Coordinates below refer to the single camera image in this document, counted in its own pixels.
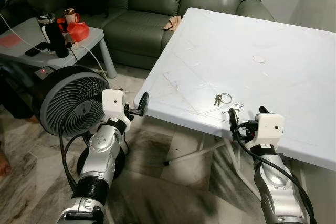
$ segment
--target white table top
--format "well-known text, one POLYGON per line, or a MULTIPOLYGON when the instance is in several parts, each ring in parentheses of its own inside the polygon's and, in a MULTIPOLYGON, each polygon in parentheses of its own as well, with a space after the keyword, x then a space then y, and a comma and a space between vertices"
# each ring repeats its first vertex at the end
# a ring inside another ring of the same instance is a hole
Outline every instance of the white table top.
MULTIPOLYGON (((12 28, 17 34, 19 34, 22 39, 29 42, 30 44, 36 46, 42 41, 46 41, 41 28, 37 22, 36 18, 30 18, 21 24, 12 28)), ((11 34, 12 31, 8 30, 5 33, 0 35, 0 38, 5 37, 11 34)), ((88 38, 80 42, 81 45, 91 49, 94 47, 102 38, 104 33, 102 29, 90 27, 90 33, 88 38)), ((55 69, 59 69, 66 66, 71 66, 76 63, 76 59, 70 52, 69 55, 65 58, 58 58, 56 54, 43 54, 39 53, 33 57, 25 55, 25 52, 31 48, 30 45, 24 43, 23 41, 14 45, 11 48, 6 48, 0 45, 0 59, 2 60, 11 60, 15 62, 20 62, 37 67, 50 66, 55 69)), ((87 50, 84 48, 78 48, 74 50, 74 53, 77 59, 83 57, 87 50)))
POLYGON ((190 8, 134 102, 148 92, 147 115, 231 136, 214 106, 230 93, 241 120, 261 105, 285 117, 278 152, 336 170, 335 46, 327 31, 190 8))

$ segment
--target fan grille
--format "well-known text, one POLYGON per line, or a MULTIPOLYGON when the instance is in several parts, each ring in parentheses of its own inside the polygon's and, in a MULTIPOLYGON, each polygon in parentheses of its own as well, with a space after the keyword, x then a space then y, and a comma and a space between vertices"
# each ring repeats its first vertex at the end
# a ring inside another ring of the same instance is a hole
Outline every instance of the fan grille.
MULTIPOLYGON (((59 134, 59 127, 68 111, 81 100, 101 94, 109 88, 107 81, 95 73, 78 73, 67 77, 51 89, 41 107, 41 119, 49 133, 59 134)), ((83 133, 104 116, 102 104, 95 99, 87 100, 73 109, 65 120, 63 135, 83 133)))

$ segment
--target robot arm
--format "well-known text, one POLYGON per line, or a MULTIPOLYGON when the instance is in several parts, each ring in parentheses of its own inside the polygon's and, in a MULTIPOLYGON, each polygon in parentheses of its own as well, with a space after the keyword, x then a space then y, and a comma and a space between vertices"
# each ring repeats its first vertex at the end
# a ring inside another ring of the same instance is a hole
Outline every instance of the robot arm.
MULTIPOLYGON (((260 112, 264 113, 257 114, 255 121, 238 125, 238 116, 235 110, 230 109, 230 129, 233 139, 240 141, 240 145, 243 145, 241 141, 244 140, 245 148, 251 153, 266 159, 291 175, 275 151, 282 136, 285 120, 281 115, 268 113, 264 107, 260 107, 260 112), (246 129, 246 136, 240 135, 238 132, 240 127, 246 129)), ((255 158, 254 160, 254 180, 261 195, 261 207, 266 223, 307 224, 303 214, 304 207, 298 200, 293 182, 270 165, 255 158)))
POLYGON ((56 224, 103 224, 105 202, 121 152, 122 135, 128 131, 133 114, 143 115, 148 94, 137 110, 129 109, 120 90, 106 89, 102 93, 106 124, 88 142, 89 153, 66 209, 56 224))

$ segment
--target metal ring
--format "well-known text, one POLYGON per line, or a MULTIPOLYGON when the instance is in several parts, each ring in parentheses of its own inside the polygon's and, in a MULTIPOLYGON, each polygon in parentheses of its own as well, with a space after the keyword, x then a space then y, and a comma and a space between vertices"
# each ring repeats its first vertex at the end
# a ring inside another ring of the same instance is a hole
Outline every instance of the metal ring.
POLYGON ((221 95, 220 95, 220 102, 222 102, 222 103, 224 103, 224 104, 229 104, 229 103, 232 102, 232 96, 231 96, 229 93, 221 93, 221 95), (223 95, 225 95, 225 96, 227 96, 227 97, 230 97, 230 101, 229 101, 229 102, 224 102, 224 101, 222 100, 222 96, 223 96, 223 95))

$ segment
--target tiled floor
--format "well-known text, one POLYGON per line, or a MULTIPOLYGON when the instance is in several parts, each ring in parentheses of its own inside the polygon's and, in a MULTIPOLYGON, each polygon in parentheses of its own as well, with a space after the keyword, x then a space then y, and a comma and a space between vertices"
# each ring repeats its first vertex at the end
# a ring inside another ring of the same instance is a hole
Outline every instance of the tiled floor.
MULTIPOLYGON (((123 88, 127 103, 148 71, 117 66, 112 88, 123 88)), ((202 156, 164 166, 163 162, 214 142, 212 136, 150 117, 135 118, 126 133, 130 153, 108 195, 105 223, 265 223, 258 200, 235 175, 222 147, 202 156)), ((13 167, 0 179, 0 224, 54 223, 71 190, 62 169, 58 137, 38 124, 13 119, 0 107, 0 141, 13 167)), ((74 142, 68 155, 75 174, 85 148, 74 142)), ((243 169, 251 177, 249 157, 243 169)))

